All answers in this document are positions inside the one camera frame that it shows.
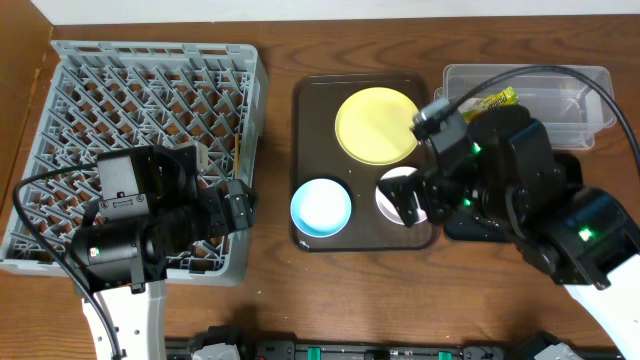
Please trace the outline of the white bowl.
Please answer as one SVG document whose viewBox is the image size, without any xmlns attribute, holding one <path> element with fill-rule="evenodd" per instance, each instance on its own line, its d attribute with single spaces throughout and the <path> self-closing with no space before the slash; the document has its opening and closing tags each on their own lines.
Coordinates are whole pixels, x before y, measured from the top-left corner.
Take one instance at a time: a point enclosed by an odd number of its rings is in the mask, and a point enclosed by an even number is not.
<svg viewBox="0 0 640 360">
<path fill-rule="evenodd" d="M 392 168 L 381 176 L 382 181 L 392 180 L 394 183 L 398 183 L 400 180 L 403 180 L 405 177 L 409 177 L 413 173 L 415 173 L 417 169 L 415 167 L 410 166 L 400 166 Z M 412 192 L 413 201 L 416 205 L 415 214 L 417 215 L 416 224 L 420 224 L 425 222 L 428 217 L 424 209 L 419 203 L 418 194 L 413 191 Z M 394 204 L 386 197 L 386 195 L 381 191 L 380 187 L 377 186 L 375 188 L 375 203 L 379 212 L 390 222 L 403 225 L 404 222 L 401 216 L 398 213 L 398 210 L 394 206 Z"/>
</svg>

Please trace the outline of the yellow plate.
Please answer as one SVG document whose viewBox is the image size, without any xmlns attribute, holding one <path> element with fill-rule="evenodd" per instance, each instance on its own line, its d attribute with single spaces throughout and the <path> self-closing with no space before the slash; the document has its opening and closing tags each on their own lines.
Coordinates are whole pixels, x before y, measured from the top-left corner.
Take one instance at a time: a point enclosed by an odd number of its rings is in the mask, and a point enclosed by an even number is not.
<svg viewBox="0 0 640 360">
<path fill-rule="evenodd" d="M 417 106 L 405 94 L 386 87 L 366 88 L 348 97 L 335 118 L 341 148 L 368 165 L 397 163 L 418 145 L 411 132 Z"/>
</svg>

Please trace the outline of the green snack wrapper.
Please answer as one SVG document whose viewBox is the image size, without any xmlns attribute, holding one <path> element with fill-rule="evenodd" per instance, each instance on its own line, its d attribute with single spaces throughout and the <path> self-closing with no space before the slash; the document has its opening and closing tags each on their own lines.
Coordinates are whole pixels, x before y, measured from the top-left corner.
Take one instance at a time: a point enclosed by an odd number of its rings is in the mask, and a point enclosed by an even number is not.
<svg viewBox="0 0 640 360">
<path fill-rule="evenodd" d="M 518 94 L 509 86 L 498 93 L 490 94 L 482 98 L 470 98 L 460 106 L 459 111 L 464 120 L 469 123 L 477 115 L 490 109 L 518 104 Z"/>
</svg>

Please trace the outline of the light blue bowl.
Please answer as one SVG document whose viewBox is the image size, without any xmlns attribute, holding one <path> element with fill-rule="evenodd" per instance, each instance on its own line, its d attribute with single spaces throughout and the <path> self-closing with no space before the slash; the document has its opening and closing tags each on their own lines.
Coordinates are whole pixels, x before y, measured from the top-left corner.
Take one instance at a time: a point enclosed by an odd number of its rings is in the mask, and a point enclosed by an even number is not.
<svg viewBox="0 0 640 360">
<path fill-rule="evenodd" d="M 317 178 L 301 185 L 293 194 L 290 217 L 303 234 L 327 238 L 339 233 L 352 214 L 352 200 L 337 181 Z"/>
</svg>

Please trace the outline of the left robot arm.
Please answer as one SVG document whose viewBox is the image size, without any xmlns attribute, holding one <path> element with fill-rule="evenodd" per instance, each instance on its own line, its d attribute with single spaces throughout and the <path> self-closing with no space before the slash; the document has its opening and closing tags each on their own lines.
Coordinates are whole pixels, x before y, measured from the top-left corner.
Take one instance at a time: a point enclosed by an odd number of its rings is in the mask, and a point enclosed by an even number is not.
<svg viewBox="0 0 640 360">
<path fill-rule="evenodd" d="M 202 188 L 202 144 L 101 154 L 100 197 L 65 252 L 88 292 L 82 310 L 100 359 L 163 359 L 169 257 L 247 230 L 255 192 L 242 180 Z"/>
</svg>

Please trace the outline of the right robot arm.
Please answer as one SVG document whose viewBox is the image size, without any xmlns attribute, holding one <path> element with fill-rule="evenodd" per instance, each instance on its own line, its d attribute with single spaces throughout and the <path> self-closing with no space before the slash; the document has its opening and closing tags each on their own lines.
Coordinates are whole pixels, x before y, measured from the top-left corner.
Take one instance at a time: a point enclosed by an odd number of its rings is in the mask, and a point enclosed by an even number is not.
<svg viewBox="0 0 640 360">
<path fill-rule="evenodd" d="M 436 164 L 379 180 L 405 226 L 424 211 L 440 225 L 466 212 L 502 233 L 523 259 L 587 310 L 622 356 L 639 356 L 639 227 L 608 192 L 588 187 L 579 160 L 552 149 L 520 105 L 466 122 L 415 126 Z"/>
</svg>

